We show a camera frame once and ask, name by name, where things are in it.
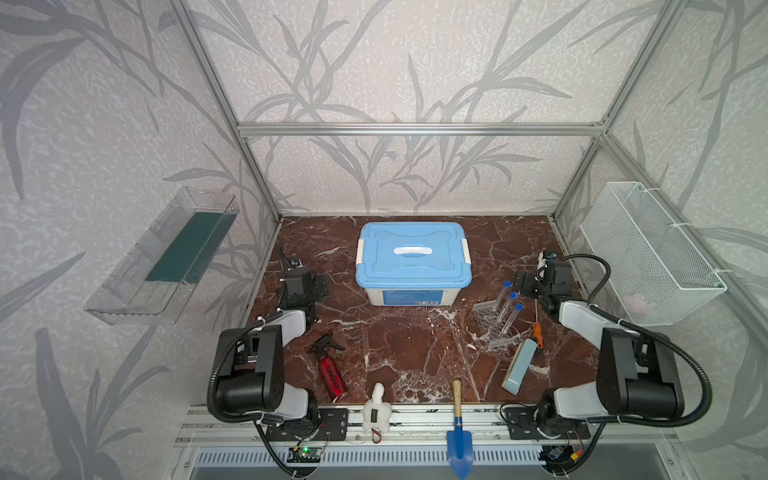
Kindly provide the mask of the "white plastic storage bin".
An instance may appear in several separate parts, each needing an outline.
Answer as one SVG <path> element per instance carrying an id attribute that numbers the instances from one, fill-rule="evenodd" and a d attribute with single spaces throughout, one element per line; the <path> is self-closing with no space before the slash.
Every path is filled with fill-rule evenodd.
<path id="1" fill-rule="evenodd" d="M 468 241 L 361 239 L 356 280 L 375 306 L 449 306 L 472 281 Z"/>

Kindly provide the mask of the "clear acrylic test tube rack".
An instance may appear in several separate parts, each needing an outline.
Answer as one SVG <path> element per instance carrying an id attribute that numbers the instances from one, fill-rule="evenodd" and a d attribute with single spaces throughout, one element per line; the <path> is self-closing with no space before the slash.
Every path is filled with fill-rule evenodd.
<path id="1" fill-rule="evenodd" d="M 478 303 L 472 309 L 472 320 L 480 329 L 477 342 L 483 350 L 496 350 L 520 343 L 520 332 L 514 324 L 506 336 L 501 335 L 504 324 L 496 320 L 498 311 L 493 308 L 494 301 Z"/>

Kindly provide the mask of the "blue plastic bin lid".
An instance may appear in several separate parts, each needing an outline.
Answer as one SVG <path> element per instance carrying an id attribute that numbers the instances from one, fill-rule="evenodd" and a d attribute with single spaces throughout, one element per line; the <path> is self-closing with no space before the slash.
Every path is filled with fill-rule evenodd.
<path id="1" fill-rule="evenodd" d="M 370 222 L 361 230 L 356 280 L 369 289 L 455 289 L 472 281 L 463 227 L 455 222 Z"/>

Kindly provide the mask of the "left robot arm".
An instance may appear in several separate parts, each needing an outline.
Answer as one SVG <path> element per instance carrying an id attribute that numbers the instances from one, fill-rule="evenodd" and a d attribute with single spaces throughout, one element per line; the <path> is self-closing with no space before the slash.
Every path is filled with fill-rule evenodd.
<path id="1" fill-rule="evenodd" d="M 290 269 L 272 312 L 220 334 L 206 393 L 211 415 L 224 423 L 319 426 L 314 394 L 285 379 L 283 349 L 312 328 L 316 303 L 328 294 L 323 275 L 302 266 Z"/>

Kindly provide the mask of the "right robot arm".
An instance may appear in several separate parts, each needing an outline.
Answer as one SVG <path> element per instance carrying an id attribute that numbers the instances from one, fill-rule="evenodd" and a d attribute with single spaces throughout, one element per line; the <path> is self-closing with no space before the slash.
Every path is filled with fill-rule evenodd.
<path id="1" fill-rule="evenodd" d="M 543 251 L 535 272 L 519 272 L 514 292 L 537 301 L 561 326 L 599 351 L 594 381 L 546 391 L 533 414 L 537 429 L 558 437 L 579 423 L 676 428 L 704 417 L 713 402 L 703 367 L 667 336 L 573 295 L 574 255 Z"/>

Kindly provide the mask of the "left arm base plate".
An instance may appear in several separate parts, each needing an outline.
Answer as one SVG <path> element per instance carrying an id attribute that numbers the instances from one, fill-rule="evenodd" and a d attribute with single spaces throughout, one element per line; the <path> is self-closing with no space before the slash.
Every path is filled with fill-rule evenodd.
<path id="1" fill-rule="evenodd" d="M 343 441 L 349 426 L 346 408 L 310 409 L 301 419 L 289 420 L 280 426 L 268 426 L 266 437 L 269 441 Z"/>

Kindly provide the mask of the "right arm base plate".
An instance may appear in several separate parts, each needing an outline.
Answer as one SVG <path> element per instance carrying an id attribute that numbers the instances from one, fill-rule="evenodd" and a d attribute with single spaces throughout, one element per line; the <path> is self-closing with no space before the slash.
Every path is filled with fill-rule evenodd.
<path id="1" fill-rule="evenodd" d="M 532 405 L 503 405 L 500 416 L 512 440 L 589 440 L 592 437 L 586 422 L 560 418 L 545 418 Z"/>

